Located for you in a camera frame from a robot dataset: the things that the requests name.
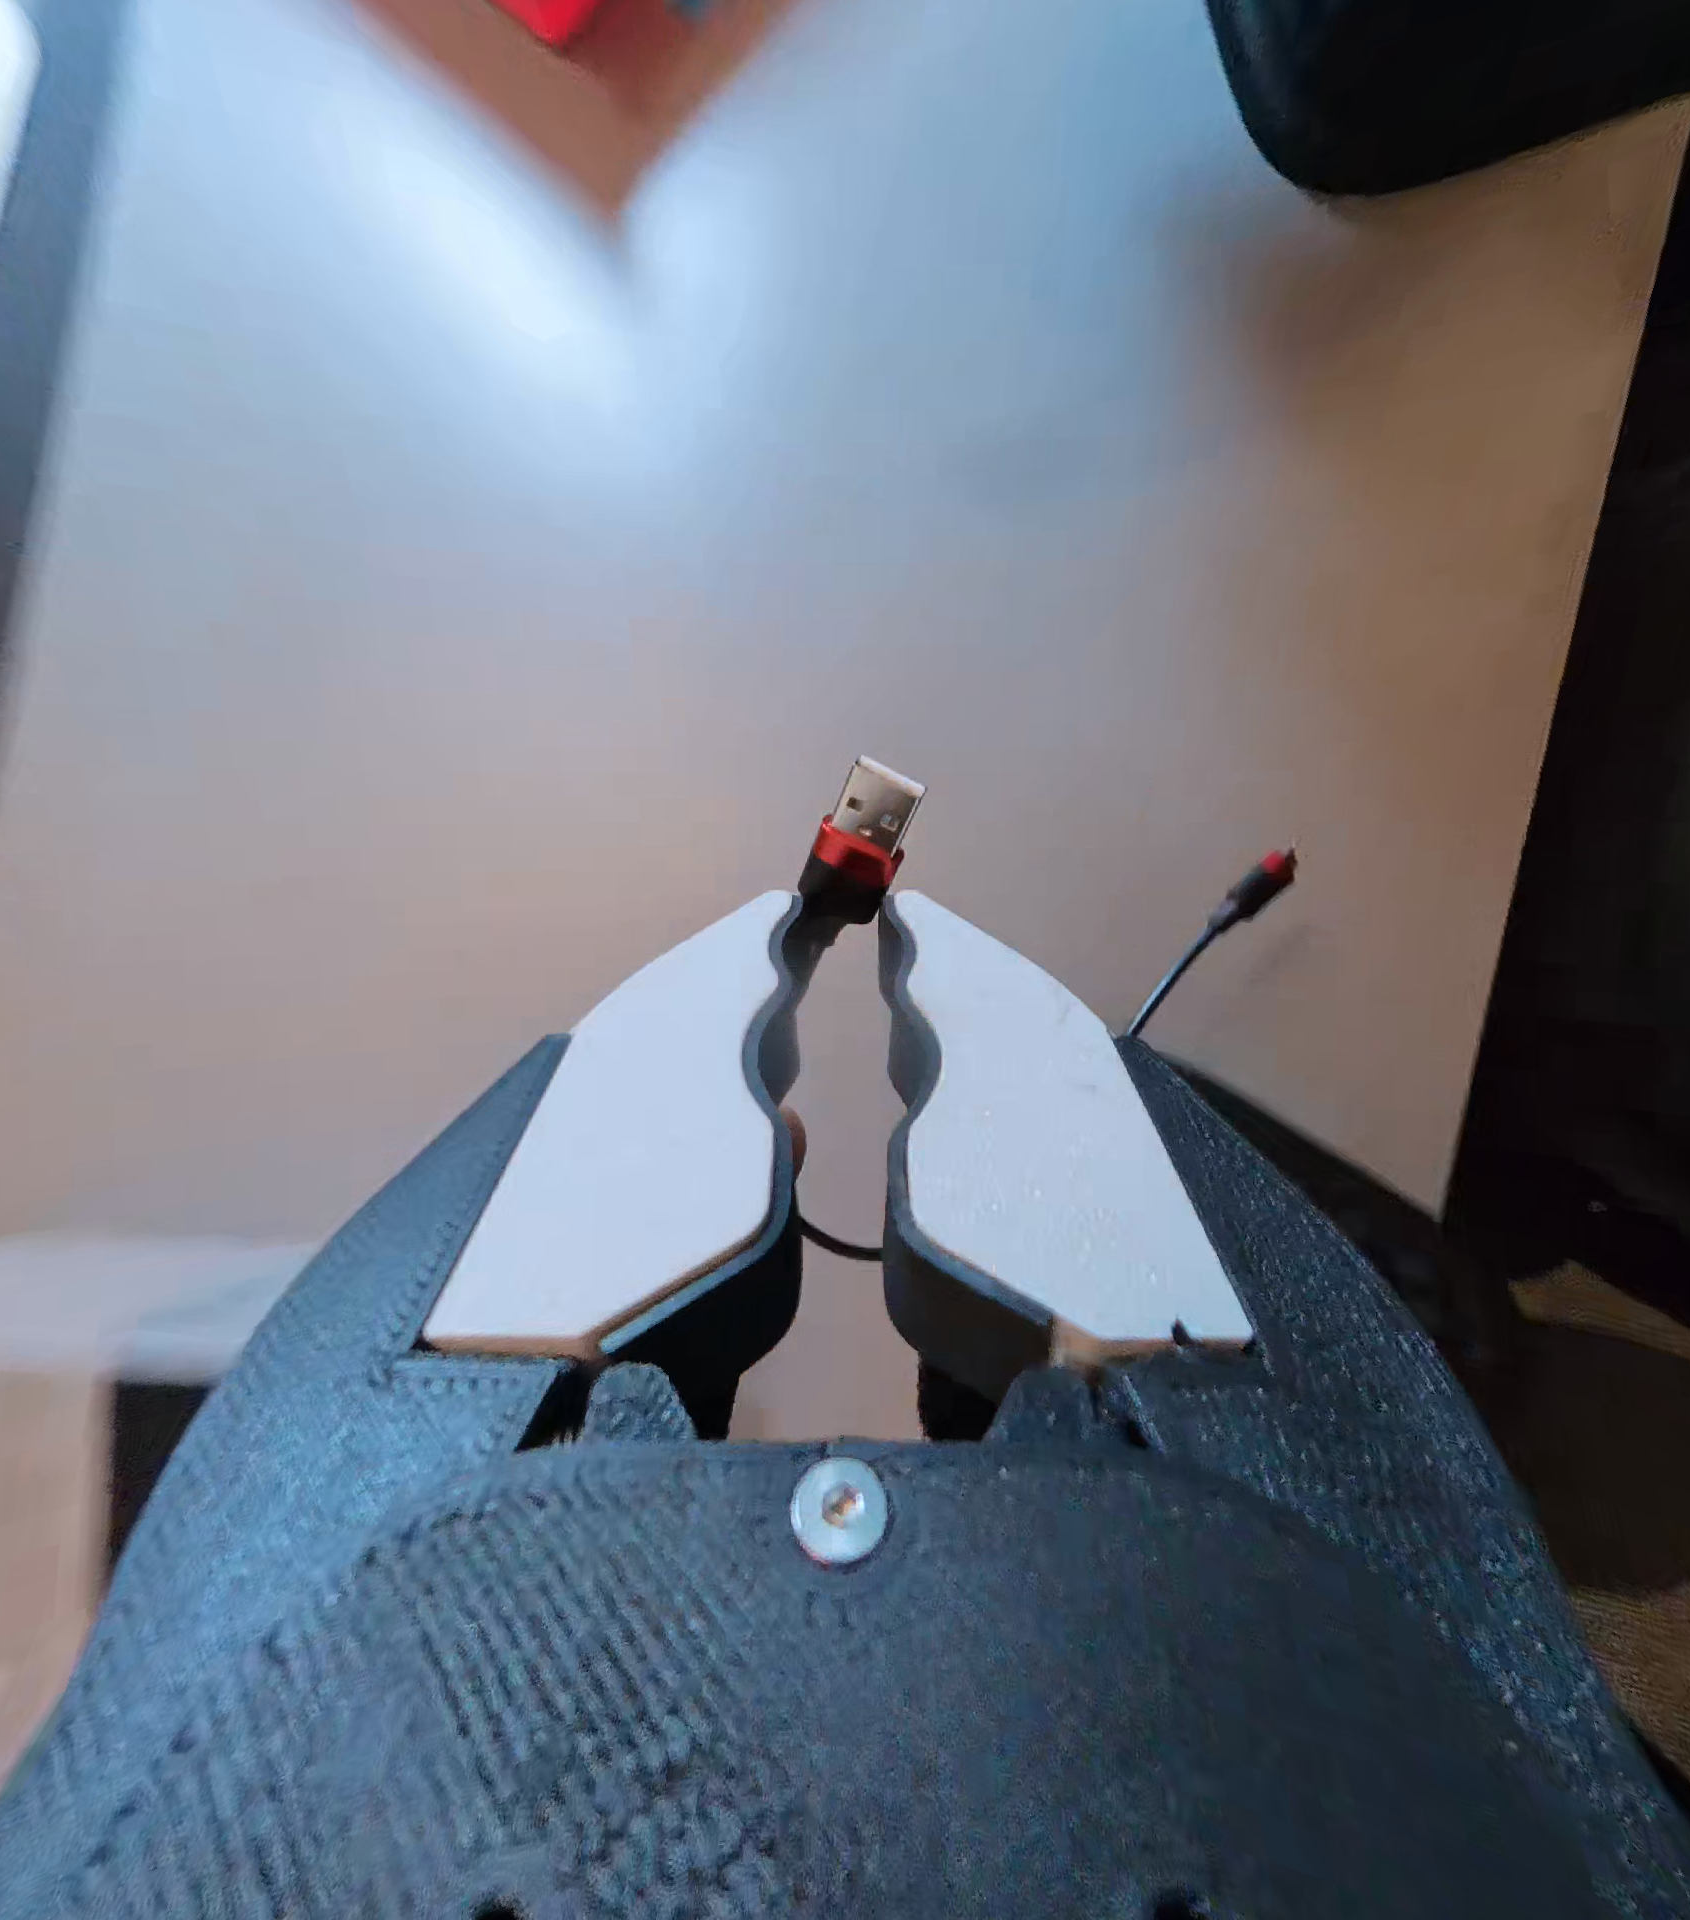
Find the person's right forearm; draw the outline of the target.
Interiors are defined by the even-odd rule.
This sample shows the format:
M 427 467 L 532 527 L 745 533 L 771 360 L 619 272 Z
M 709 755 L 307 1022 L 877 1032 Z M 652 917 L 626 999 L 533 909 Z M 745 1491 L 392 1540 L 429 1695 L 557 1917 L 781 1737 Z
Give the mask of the person's right forearm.
M 1381 199 L 1690 93 L 1690 5 L 1210 3 L 1244 133 L 1290 185 Z

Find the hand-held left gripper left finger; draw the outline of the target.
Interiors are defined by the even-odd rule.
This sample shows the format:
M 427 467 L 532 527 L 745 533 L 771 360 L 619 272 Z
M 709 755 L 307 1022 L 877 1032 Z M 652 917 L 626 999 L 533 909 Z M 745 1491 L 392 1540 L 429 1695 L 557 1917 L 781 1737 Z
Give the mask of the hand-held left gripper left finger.
M 789 891 L 632 972 L 551 1048 L 541 1094 L 419 1329 L 452 1359 L 657 1368 L 699 1436 L 785 1337 L 803 1252 L 781 1102 L 803 984 Z

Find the black usb cable red plugs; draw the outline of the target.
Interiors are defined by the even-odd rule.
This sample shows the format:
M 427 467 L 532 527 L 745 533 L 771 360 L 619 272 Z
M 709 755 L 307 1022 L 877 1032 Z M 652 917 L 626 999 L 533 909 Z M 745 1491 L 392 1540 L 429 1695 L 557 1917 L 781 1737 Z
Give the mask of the black usb cable red plugs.
M 776 1106 L 797 1074 L 796 1009 L 846 926 L 879 926 L 894 1084 L 903 1106 L 885 1176 L 898 1250 L 820 1235 L 796 1199 L 770 1241 L 894 1268 L 920 1260 L 977 1295 L 1108 1340 L 1192 1338 L 1241 1319 L 1234 1284 L 1119 1052 L 1119 1034 L 1049 972 L 926 894 L 895 892 L 926 789 L 860 757 L 821 817 L 767 955 L 788 980 L 745 1064 Z

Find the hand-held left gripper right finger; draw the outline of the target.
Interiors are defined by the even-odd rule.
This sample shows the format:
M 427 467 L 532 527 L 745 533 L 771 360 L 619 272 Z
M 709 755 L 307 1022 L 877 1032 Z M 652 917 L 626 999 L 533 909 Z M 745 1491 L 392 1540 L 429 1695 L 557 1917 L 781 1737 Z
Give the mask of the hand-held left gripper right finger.
M 924 1433 L 984 1433 L 1025 1375 L 1234 1370 L 1258 1326 L 1105 1020 L 920 891 L 879 907 L 881 1301 Z

